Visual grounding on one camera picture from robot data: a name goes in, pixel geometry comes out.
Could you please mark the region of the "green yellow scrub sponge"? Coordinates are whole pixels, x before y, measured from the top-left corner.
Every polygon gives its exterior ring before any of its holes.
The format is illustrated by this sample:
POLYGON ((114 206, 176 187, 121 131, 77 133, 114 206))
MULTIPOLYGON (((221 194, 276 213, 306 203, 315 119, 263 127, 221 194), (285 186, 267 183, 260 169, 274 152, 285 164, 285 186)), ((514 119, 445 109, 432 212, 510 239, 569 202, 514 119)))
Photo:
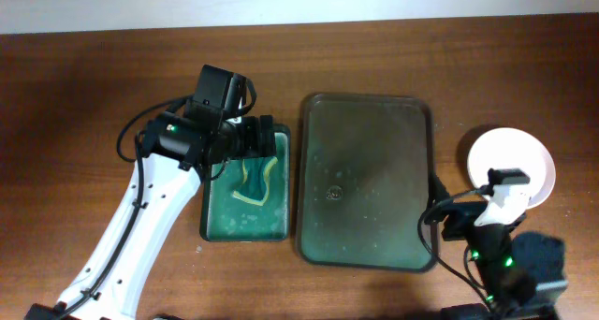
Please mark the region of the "green yellow scrub sponge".
POLYGON ((233 197, 262 207, 270 196, 270 173, 277 163, 276 156, 242 159, 242 182, 233 191, 233 197))

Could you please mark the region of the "pink white plate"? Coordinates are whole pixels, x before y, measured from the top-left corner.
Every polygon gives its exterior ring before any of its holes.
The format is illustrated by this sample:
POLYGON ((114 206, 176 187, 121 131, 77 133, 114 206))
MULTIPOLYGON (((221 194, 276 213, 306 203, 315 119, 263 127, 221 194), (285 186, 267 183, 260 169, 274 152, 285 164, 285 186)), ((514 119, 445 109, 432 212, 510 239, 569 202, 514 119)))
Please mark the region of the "pink white plate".
POLYGON ((544 203, 555 186, 556 168, 548 149, 533 135, 509 127, 495 128, 477 138, 467 156, 473 186, 488 182, 488 170, 519 168, 530 178, 528 208, 544 203))

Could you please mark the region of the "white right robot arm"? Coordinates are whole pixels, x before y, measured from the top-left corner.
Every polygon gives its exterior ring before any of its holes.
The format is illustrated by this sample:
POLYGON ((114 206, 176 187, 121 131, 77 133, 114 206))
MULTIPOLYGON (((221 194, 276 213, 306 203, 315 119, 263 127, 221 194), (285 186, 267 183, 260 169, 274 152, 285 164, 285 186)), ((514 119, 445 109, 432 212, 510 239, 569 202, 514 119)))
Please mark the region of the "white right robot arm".
POLYGON ((559 320, 556 302, 568 286, 564 241, 538 232, 511 237, 524 215, 510 225, 476 226, 484 209, 482 201, 450 203, 427 219, 428 223, 444 223, 444 240, 467 242, 486 293, 484 304, 443 308, 440 317, 559 320))

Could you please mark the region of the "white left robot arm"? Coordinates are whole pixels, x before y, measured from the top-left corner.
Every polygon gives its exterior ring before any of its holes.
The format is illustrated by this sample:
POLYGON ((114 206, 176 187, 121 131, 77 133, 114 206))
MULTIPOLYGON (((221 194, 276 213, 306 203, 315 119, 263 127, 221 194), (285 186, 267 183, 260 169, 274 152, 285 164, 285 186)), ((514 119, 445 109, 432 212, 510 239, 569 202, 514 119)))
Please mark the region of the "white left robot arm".
POLYGON ((133 319, 149 272, 189 200, 212 179, 212 165, 273 156, 270 115, 235 117, 163 112, 136 137, 137 159, 94 252, 54 306, 33 304, 28 319, 133 319))

